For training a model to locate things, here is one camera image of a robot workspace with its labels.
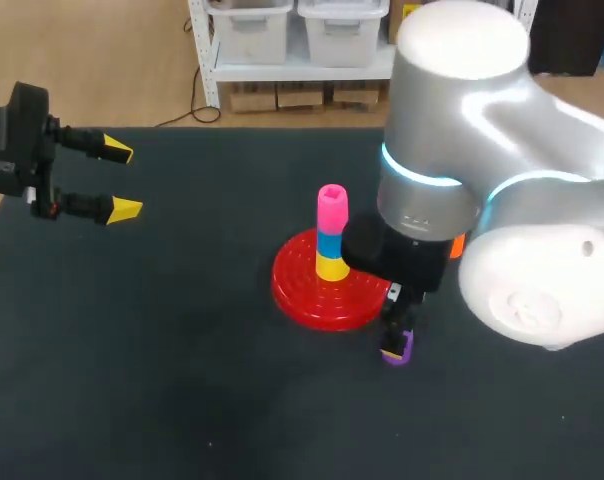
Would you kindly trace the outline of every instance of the dark table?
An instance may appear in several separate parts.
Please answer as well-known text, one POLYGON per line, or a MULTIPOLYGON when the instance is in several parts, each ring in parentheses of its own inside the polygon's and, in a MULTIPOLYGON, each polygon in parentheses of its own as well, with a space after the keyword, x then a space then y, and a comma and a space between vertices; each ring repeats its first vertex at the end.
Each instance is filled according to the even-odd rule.
POLYGON ((269 289, 318 188, 374 208, 378 130, 116 130, 68 190, 145 202, 101 228, 0 207, 0 479, 604 479, 604 336, 503 338, 452 266, 408 368, 377 329, 306 330, 269 289))

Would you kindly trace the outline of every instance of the wooden floor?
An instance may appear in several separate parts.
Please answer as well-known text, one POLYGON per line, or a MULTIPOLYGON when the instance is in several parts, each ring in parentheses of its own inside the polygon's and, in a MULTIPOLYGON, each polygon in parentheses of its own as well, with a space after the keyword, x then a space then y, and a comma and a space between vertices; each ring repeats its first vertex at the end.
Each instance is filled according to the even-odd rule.
MULTIPOLYGON (((76 126, 152 126, 188 110, 197 65, 182 31, 186 0, 0 0, 0 104, 16 80, 45 87, 51 112, 76 126)), ((540 78, 561 98, 604 116, 604 73, 540 78)), ((203 94, 198 89, 199 104, 203 94)), ((370 127, 375 113, 224 111, 212 127, 370 127)), ((180 126, 198 126, 187 118, 180 126)))

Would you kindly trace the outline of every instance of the cardboard box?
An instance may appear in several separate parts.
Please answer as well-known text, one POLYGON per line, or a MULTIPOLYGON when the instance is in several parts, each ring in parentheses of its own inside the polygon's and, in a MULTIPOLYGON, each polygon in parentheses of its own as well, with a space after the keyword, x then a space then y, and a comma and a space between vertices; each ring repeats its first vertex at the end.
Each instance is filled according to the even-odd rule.
POLYGON ((277 85, 278 108, 322 108, 322 82, 282 82, 277 85))
POLYGON ((411 12, 421 7, 424 3, 419 0, 391 0, 391 14, 389 19, 389 43, 397 43, 398 30, 402 20, 411 12))
POLYGON ((376 80, 352 80, 335 82, 333 102, 337 105, 355 105, 372 110, 380 98, 381 83, 376 80))
POLYGON ((270 82, 234 83, 231 85, 229 99, 232 112, 274 112, 275 84, 270 82))

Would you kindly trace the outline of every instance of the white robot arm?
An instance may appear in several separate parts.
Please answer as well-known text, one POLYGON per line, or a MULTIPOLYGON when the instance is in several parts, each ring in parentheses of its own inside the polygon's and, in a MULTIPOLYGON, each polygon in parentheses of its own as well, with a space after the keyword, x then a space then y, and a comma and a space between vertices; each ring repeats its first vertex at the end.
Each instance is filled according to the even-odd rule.
MULTIPOLYGON (((459 272, 471 311, 556 350, 604 333, 604 120, 540 88, 528 54, 521 24, 489 4, 442 0, 403 22, 381 147, 386 266, 367 270, 394 269, 380 253, 398 251, 390 237, 414 250, 400 261, 414 268, 473 231, 459 272)), ((362 267, 363 248, 345 259, 362 267)))

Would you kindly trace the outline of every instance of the red base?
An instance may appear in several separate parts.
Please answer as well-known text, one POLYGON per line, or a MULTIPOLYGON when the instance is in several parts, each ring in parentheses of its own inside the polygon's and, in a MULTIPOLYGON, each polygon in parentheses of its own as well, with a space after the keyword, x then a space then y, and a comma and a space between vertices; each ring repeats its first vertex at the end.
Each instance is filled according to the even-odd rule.
POLYGON ((351 270, 340 282, 315 274, 315 229, 289 240, 273 264, 271 288, 278 306, 293 320, 318 330, 343 331, 366 325, 382 308, 390 283, 351 270))

